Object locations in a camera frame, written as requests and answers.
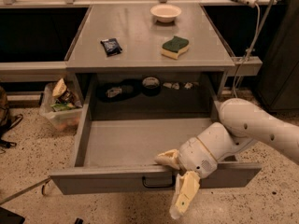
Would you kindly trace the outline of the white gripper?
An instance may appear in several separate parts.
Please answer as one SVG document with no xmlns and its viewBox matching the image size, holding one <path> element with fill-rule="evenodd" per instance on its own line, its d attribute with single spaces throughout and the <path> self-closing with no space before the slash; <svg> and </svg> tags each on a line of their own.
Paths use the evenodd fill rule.
<svg viewBox="0 0 299 224">
<path fill-rule="evenodd" d="M 155 162 L 170 166 L 176 170 L 187 171 L 177 175 L 175 193 L 169 209 L 171 218 L 179 219 L 188 210 L 193 198 L 200 188 L 200 177 L 211 175 L 218 166 L 217 161 L 198 138 L 191 138 L 179 150 L 171 149 L 158 154 Z"/>
</svg>

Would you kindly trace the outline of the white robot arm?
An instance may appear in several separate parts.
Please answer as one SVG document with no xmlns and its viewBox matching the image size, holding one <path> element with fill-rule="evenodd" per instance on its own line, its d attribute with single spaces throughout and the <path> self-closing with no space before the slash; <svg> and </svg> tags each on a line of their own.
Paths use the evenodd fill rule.
<svg viewBox="0 0 299 224">
<path fill-rule="evenodd" d="M 228 99 L 218 108 L 219 120 L 178 149 L 160 153 L 155 161 L 182 170 L 177 175 L 169 209 L 178 219 L 190 206 L 200 181 L 214 173 L 218 164 L 240 153 L 253 141 L 267 144 L 290 160 L 299 162 L 299 127 L 277 119 L 257 105 L 240 98 Z"/>
</svg>

